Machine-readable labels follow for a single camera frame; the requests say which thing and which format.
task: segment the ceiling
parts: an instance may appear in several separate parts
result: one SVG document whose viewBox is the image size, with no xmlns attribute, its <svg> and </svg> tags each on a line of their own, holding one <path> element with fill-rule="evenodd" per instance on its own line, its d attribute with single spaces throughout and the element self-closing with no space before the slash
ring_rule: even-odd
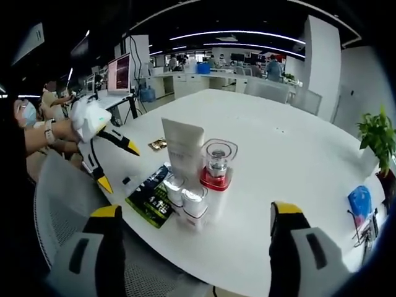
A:
<svg viewBox="0 0 396 297">
<path fill-rule="evenodd" d="M 194 0 L 190 4 L 177 0 L 137 1 L 137 0 L 68 0 L 59 8 L 49 0 L 29 1 L 23 9 L 18 3 L 11 4 L 3 15 L 17 20 L 12 28 L 2 33 L 4 40 L 0 57 L 0 67 L 7 69 L 0 75 L 0 83 L 18 88 L 20 93 L 39 93 L 43 84 L 49 79 L 67 77 L 74 66 L 74 76 L 89 71 L 90 66 L 104 65 L 114 55 L 114 45 L 121 41 L 121 35 L 128 28 L 132 34 L 148 34 L 151 52 L 171 51 L 177 46 L 188 49 L 203 48 L 204 43 L 221 42 L 217 37 L 228 37 L 230 34 L 202 35 L 169 41 L 170 38 L 192 33 L 215 30 L 252 30 L 284 35 L 299 39 L 304 32 L 304 23 L 309 14 L 315 15 L 338 27 L 341 42 L 355 39 L 356 35 L 340 25 L 336 20 L 305 5 L 295 2 L 244 0 L 241 5 L 226 0 Z M 365 28 L 351 9 L 351 3 L 345 1 L 305 0 L 319 7 L 359 31 L 367 42 Z M 164 13 L 142 22 L 147 17 L 177 6 Z M 1 28 L 10 27 L 4 18 Z M 33 25 L 43 22 L 45 42 L 24 57 L 14 67 L 10 67 L 13 55 L 17 50 L 24 33 Z M 89 35 L 89 54 L 76 63 L 71 59 L 71 50 Z M 234 34 L 238 43 L 271 46 L 294 51 L 295 42 L 277 37 L 253 34 Z"/>
</svg>

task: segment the floor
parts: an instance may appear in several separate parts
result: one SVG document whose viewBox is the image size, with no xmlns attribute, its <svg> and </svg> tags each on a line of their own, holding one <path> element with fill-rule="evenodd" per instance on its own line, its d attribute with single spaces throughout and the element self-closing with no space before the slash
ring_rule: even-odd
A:
<svg viewBox="0 0 396 297">
<path fill-rule="evenodd" d="M 172 93 L 171 95 L 168 95 L 166 97 L 163 97 L 161 99 L 156 100 L 155 102 L 144 102 L 141 103 L 139 102 L 139 110 L 141 111 L 142 114 L 146 113 L 145 110 L 147 110 L 147 112 L 154 110 L 155 108 L 158 108 L 160 106 L 163 106 L 169 102 L 174 101 L 174 94 Z M 35 180 L 38 181 L 38 177 L 40 175 L 40 170 L 41 170 L 41 166 L 44 162 L 45 159 L 45 155 L 40 153 L 40 152 L 36 152 L 32 155 L 30 155 L 27 158 L 27 168 L 28 168 L 28 172 L 30 174 L 30 176 Z M 223 289 L 220 288 L 216 288 L 216 293 L 218 297 L 242 297 L 241 295 L 237 295 L 234 293 L 230 293 L 228 291 L 225 291 Z M 206 297 L 213 297 L 213 293 L 212 293 L 212 289 L 210 289 L 210 291 L 207 293 Z"/>
</svg>

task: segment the face mask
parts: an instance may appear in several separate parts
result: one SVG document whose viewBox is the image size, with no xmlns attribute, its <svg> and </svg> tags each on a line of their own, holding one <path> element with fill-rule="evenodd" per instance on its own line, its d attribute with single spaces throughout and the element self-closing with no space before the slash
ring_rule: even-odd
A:
<svg viewBox="0 0 396 297">
<path fill-rule="evenodd" d="M 30 102 L 27 103 L 22 116 L 26 120 L 26 126 L 32 126 L 36 122 L 36 108 Z"/>
</svg>

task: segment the white round table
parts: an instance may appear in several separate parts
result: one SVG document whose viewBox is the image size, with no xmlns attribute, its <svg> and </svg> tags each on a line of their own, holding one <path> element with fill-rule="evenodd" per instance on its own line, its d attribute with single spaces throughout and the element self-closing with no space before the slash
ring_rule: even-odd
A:
<svg viewBox="0 0 396 297">
<path fill-rule="evenodd" d="M 220 222 L 202 233 L 180 227 L 172 216 L 156 229 L 126 202 L 122 180 L 140 184 L 165 161 L 166 149 L 153 152 L 149 142 L 163 137 L 161 117 L 202 126 L 205 139 L 238 145 L 235 175 Z M 95 141 L 95 151 L 126 223 L 159 254 L 187 273 L 246 296 L 267 296 L 270 204 L 300 207 L 311 226 L 322 228 L 342 249 L 346 265 L 356 269 L 355 228 L 347 195 L 360 184 L 372 194 L 373 207 L 384 200 L 375 176 L 359 170 L 359 141 L 331 123 L 288 105 L 220 90 L 204 90 L 157 108 L 121 131 L 138 146 L 140 157 Z"/>
</svg>

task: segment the wristwatch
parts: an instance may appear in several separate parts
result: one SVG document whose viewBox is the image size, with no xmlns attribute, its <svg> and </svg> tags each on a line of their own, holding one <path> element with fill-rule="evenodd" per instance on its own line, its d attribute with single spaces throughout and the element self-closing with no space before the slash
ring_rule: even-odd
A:
<svg viewBox="0 0 396 297">
<path fill-rule="evenodd" d="M 45 122 L 45 131 L 44 131 L 44 135 L 45 138 L 48 141 L 48 144 L 53 144 L 55 142 L 55 136 L 52 132 L 52 122 L 54 121 L 54 119 L 50 119 L 47 122 Z"/>
</svg>

